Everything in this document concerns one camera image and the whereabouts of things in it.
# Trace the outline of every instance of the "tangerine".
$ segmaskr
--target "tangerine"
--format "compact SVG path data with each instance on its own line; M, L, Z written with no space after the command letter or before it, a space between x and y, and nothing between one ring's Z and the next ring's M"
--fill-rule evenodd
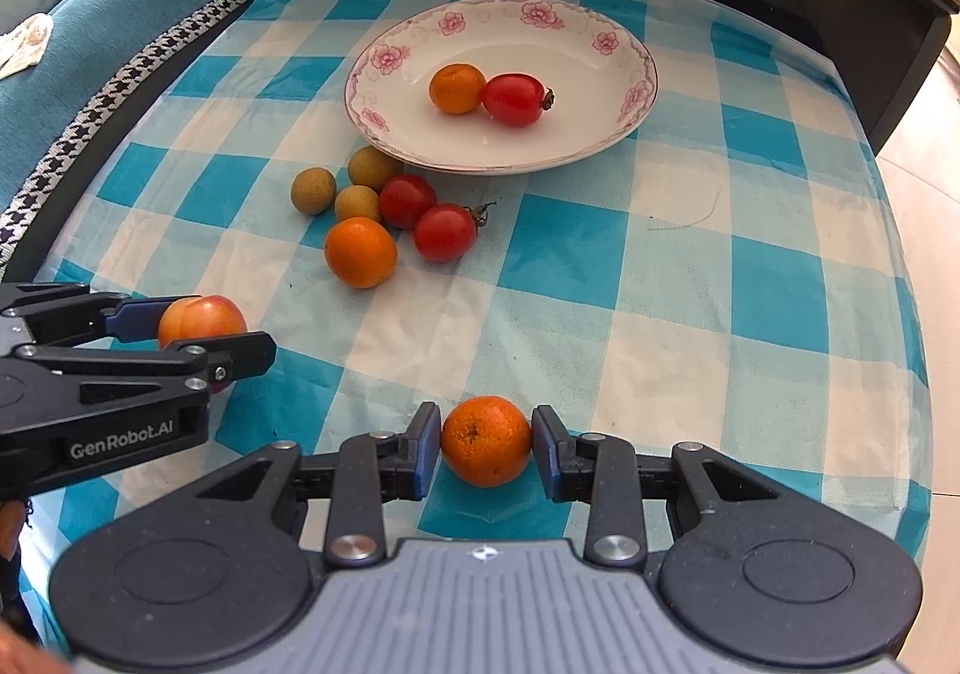
M480 105L487 80L473 65L454 62L430 79L430 100L443 113L469 113Z
M397 266L397 244L383 225L367 217L344 219L330 228L323 256L344 284L366 290L387 281Z
M530 425L500 396L479 396L454 407L440 449L450 471L475 487L498 487L523 473L530 454Z

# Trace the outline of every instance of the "ridged surface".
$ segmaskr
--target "ridged surface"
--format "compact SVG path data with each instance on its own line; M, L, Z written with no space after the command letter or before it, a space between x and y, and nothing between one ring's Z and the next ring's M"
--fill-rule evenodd
M493 557L479 558L485 552ZM389 564L341 571L296 629L224 674L733 674L640 577L565 541L408 540ZM104 671L81 666L78 674ZM864 674L901 672L877 661Z

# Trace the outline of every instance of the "red tomato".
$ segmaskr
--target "red tomato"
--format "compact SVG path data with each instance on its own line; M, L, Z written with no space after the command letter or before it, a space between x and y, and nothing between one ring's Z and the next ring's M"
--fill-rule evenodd
M499 122L511 127L526 127L553 106L552 89L526 73L502 73L483 89L483 106Z
M182 297L167 306L157 328L160 348L182 338L209 338L246 333L247 322L236 304L222 295Z
M488 203L473 211L445 203L421 216L414 229L414 246L430 262L452 262L464 257L477 240L477 228L487 223Z
M427 180L413 173L401 173L383 185L380 214L400 230L416 227L416 220L437 204L437 193Z

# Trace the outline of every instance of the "person's hand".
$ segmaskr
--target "person's hand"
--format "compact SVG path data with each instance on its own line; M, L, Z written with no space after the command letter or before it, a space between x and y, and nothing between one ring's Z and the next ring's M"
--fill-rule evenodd
M13 559L26 521L27 507L22 501L0 502L0 558Z
M70 674L70 667L0 623L0 674Z

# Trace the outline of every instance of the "blue and white checkered tablecloth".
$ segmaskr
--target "blue and white checkered tablecloth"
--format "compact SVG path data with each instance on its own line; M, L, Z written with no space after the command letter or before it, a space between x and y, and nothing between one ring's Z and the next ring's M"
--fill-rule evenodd
M890 206L835 68L752 19L704 0L570 0L650 49L661 84L640 129L530 176L429 174L445 200L496 201L472 252L425 263L405 234L376 290L330 275L333 220L297 214L290 182L323 165L347 183L353 60L448 1L254 1L91 185L42 278L223 293L281 349L218 396L207 446L37 500L31 582L69 541L238 454L277 438L326 452L403 430L424 399L446 413L478 394L553 404L571 429L650 452L712 444L918 554L929 394ZM532 467L492 491L441 467L427 500L386 514L392 535L584 528ZM322 530L317 504L306 543Z

